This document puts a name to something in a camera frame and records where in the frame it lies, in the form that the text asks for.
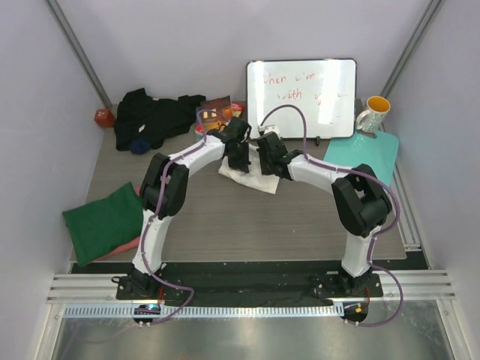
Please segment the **brown Edward Tulane book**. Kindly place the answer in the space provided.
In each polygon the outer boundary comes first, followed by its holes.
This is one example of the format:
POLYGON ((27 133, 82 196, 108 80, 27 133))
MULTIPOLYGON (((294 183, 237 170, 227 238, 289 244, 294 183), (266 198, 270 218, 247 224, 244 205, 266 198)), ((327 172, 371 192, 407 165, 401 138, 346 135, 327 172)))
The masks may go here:
POLYGON ((230 96, 203 101, 198 111, 200 111, 200 118, 206 131, 226 125, 233 117, 230 96))

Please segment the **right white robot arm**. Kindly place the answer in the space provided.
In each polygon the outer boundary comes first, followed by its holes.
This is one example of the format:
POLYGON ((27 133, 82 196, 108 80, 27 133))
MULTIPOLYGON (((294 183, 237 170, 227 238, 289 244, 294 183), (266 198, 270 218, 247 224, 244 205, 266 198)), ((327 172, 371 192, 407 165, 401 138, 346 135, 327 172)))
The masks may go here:
POLYGON ((344 168, 304 151, 288 151, 275 132, 264 133, 256 142, 262 174, 304 182, 333 196, 347 234, 337 283, 345 295, 358 295, 371 276, 378 232, 392 212, 383 183, 366 164, 344 168))

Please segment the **white t-shirt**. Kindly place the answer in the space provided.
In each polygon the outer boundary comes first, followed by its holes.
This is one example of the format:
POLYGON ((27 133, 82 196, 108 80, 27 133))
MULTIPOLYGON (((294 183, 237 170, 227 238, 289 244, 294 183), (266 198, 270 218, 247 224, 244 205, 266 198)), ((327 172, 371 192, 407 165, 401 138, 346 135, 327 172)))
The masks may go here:
POLYGON ((251 156, 248 169, 249 172, 231 169, 228 165, 228 159, 224 158, 218 173, 245 187, 262 191, 267 194, 276 194, 279 178, 276 175, 262 174, 260 159, 257 155, 253 154, 251 156))

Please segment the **red Treehouse book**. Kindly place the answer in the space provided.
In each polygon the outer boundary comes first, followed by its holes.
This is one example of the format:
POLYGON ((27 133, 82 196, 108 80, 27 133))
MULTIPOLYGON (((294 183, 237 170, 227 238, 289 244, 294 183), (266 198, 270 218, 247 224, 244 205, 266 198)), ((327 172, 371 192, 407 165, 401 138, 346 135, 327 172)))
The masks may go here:
POLYGON ((242 102, 235 102, 233 101, 231 103, 231 109, 232 109, 232 115, 238 118, 241 118, 243 115, 243 112, 246 109, 245 103, 242 102))

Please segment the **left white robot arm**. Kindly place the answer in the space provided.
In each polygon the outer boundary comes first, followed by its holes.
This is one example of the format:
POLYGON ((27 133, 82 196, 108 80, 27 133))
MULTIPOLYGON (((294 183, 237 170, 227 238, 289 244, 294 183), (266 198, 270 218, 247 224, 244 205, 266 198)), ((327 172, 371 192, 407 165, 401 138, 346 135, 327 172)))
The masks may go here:
POLYGON ((189 178, 212 162, 228 158, 236 170, 247 170, 251 126, 232 118, 222 130, 214 129, 188 148, 171 155, 156 154, 140 187, 143 225, 139 246, 127 276, 126 288, 143 299, 158 294, 158 271, 167 231, 185 204, 189 178))

